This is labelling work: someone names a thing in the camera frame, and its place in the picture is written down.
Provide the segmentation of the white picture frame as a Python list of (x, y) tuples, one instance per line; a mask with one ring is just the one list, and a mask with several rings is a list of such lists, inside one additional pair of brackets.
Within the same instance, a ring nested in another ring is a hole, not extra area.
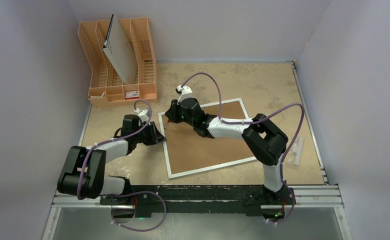
[(194, 175), (220, 168), (255, 161), (243, 140), (234, 138), (203, 138), (186, 123), (171, 123), (164, 112), (158, 113), (165, 164), (169, 179)]

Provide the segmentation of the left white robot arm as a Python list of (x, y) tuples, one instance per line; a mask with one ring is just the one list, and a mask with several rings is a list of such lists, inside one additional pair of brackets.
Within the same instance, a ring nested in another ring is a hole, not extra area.
[(72, 146), (69, 149), (57, 191), (77, 196), (80, 200), (112, 195), (115, 201), (125, 205), (132, 199), (130, 180), (122, 176), (107, 176), (106, 163), (130, 155), (138, 144), (152, 146), (165, 141), (165, 136), (148, 116), (127, 114), (113, 138), (104, 144)]

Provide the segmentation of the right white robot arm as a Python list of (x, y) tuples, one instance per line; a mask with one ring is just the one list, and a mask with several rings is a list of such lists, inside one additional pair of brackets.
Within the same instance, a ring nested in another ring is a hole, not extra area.
[(228, 119), (204, 112), (196, 98), (174, 99), (165, 112), (174, 124), (186, 123), (202, 138), (243, 140), (253, 156), (262, 163), (263, 196), (271, 204), (283, 198), (284, 178), (281, 166), (287, 150), (288, 137), (266, 115), (258, 113), (251, 119)]

